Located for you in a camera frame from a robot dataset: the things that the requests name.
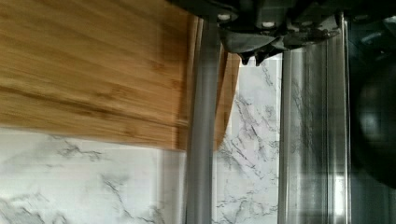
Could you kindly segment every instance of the wall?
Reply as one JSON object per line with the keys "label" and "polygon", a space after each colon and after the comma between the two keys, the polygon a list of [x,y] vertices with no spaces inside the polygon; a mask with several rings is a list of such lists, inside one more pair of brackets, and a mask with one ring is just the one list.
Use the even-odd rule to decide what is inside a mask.
{"label": "wall", "polygon": [[[240,68],[213,223],[277,220],[280,57]],[[1,223],[180,223],[185,154],[0,130]]]}

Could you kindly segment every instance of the stainless steel panel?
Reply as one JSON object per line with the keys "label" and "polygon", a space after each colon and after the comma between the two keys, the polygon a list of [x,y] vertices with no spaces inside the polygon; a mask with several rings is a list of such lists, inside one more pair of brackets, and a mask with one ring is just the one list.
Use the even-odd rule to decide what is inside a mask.
{"label": "stainless steel panel", "polygon": [[350,222],[345,35],[284,53],[279,224]]}

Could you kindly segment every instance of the black plastic part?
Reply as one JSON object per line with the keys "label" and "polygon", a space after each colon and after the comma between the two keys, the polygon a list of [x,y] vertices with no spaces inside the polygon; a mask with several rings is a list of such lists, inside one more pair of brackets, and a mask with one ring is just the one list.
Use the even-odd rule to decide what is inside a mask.
{"label": "black plastic part", "polygon": [[[229,22],[238,18],[238,8],[236,1],[223,3],[214,0],[168,0],[172,4],[182,7],[190,13],[211,22]],[[229,15],[227,21],[220,21],[218,15]]]}
{"label": "black plastic part", "polygon": [[[339,24],[326,21],[339,12],[344,12],[347,20],[363,24],[380,21],[396,13],[396,1],[389,0],[168,1],[207,21],[217,22],[226,50],[239,55],[256,56],[259,60],[275,52],[297,49],[332,38],[339,33]],[[220,20],[221,14],[229,19]],[[263,22],[275,25],[263,26]]]}

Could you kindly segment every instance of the metal rod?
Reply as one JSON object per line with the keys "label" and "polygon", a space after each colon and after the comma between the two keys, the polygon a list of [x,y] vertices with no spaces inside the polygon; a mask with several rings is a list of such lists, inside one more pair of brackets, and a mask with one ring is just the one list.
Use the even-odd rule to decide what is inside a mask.
{"label": "metal rod", "polygon": [[279,224],[349,223],[346,29],[284,53]]}
{"label": "metal rod", "polygon": [[195,91],[187,158],[186,224],[212,222],[212,165],[219,76],[220,41],[216,24],[203,22],[198,33]]}

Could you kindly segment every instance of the bamboo cutting board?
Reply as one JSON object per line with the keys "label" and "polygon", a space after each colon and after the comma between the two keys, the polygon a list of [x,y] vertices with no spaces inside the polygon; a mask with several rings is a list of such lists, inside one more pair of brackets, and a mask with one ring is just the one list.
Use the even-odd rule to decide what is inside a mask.
{"label": "bamboo cutting board", "polygon": [[[196,27],[164,0],[0,1],[0,123],[185,149]],[[216,144],[239,66],[222,56]]]}

